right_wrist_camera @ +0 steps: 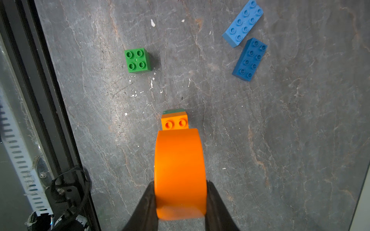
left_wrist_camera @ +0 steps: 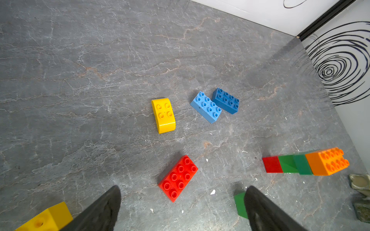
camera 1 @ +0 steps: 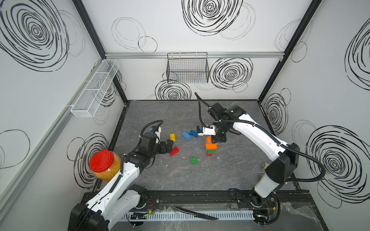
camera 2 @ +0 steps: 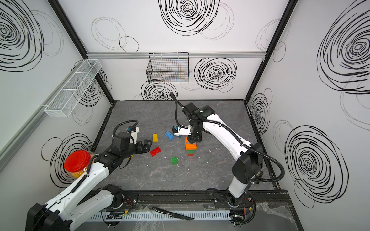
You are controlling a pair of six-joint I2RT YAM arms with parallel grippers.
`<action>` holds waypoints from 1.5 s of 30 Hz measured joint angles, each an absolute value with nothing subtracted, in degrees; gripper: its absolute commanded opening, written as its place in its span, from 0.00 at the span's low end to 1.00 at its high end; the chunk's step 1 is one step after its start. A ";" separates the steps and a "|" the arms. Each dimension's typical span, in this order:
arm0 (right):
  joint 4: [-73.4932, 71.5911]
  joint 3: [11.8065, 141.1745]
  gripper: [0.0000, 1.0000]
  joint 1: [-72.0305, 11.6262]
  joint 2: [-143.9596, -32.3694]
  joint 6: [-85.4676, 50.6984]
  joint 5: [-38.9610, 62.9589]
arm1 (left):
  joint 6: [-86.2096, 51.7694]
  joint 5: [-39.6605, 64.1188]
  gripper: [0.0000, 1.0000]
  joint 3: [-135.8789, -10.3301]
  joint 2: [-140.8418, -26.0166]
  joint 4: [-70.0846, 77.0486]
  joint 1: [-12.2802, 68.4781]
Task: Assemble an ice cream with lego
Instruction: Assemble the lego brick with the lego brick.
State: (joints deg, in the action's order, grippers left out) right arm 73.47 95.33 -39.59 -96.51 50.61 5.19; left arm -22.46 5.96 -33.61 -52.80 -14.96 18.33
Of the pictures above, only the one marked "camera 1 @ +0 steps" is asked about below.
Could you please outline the orange long lego brick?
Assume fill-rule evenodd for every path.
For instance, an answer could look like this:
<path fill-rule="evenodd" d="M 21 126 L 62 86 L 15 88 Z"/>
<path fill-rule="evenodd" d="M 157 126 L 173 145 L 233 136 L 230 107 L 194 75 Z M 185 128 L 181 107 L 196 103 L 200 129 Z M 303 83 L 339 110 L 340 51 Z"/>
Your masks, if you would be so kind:
<path fill-rule="evenodd" d="M 218 144 L 216 143 L 207 143 L 205 144 L 206 150 L 217 150 Z"/>

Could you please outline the orange half-round lego piece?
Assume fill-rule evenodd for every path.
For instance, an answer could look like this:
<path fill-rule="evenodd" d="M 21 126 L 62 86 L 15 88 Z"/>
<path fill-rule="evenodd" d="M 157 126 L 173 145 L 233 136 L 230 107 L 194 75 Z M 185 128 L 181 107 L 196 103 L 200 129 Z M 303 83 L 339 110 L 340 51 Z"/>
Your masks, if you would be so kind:
<path fill-rule="evenodd" d="M 206 144 L 212 144 L 212 137 L 211 136 L 206 138 Z"/>

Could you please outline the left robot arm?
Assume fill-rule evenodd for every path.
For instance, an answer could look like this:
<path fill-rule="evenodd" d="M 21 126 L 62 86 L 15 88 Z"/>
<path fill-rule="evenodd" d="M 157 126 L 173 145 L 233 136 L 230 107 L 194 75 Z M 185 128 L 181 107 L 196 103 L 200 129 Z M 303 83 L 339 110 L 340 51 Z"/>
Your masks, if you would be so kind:
<path fill-rule="evenodd" d="M 85 204 L 71 211 L 69 231 L 109 231 L 131 209 L 144 207 L 144 188 L 131 183 L 150 164 L 157 154 L 173 150 L 173 140 L 160 141 L 157 133 L 146 132 L 139 144 L 125 156 L 113 179 Z"/>

